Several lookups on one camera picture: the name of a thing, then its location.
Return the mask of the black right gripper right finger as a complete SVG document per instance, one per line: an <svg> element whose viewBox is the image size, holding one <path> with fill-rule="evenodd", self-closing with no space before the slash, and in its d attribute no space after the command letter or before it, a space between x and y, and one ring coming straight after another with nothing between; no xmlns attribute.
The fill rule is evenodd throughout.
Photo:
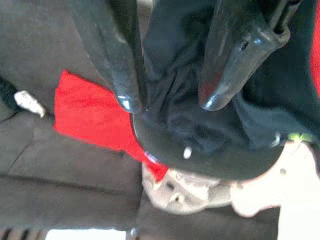
<svg viewBox="0 0 320 240"><path fill-rule="evenodd" d="M260 65L291 37L298 0L218 0L205 45L199 105L224 108Z"/></svg>

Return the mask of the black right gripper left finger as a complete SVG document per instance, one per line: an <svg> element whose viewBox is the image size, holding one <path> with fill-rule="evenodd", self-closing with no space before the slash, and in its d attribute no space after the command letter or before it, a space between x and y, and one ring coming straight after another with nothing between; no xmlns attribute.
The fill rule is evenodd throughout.
<svg viewBox="0 0 320 240"><path fill-rule="evenodd" d="M143 108L143 58L135 0L70 0L80 39L98 72L129 113Z"/></svg>

